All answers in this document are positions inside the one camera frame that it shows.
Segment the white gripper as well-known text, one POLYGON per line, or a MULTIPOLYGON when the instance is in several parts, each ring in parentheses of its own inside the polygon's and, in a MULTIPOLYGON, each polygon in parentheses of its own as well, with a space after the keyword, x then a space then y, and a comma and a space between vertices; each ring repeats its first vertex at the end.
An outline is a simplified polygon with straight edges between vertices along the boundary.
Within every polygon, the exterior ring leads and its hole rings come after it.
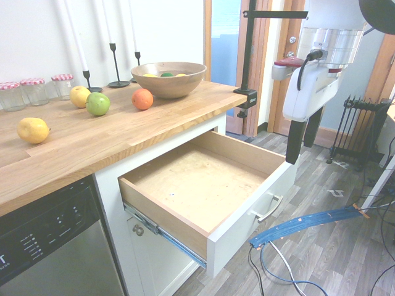
POLYGON ((298 88, 299 72, 300 69, 293 72, 283 104, 283 116, 292 120, 286 150, 286 161, 290 164, 295 164, 299 157, 303 135, 304 146, 313 146, 323 106, 335 96, 342 82, 342 74, 330 73, 327 67, 311 63, 304 67, 301 87, 298 88))

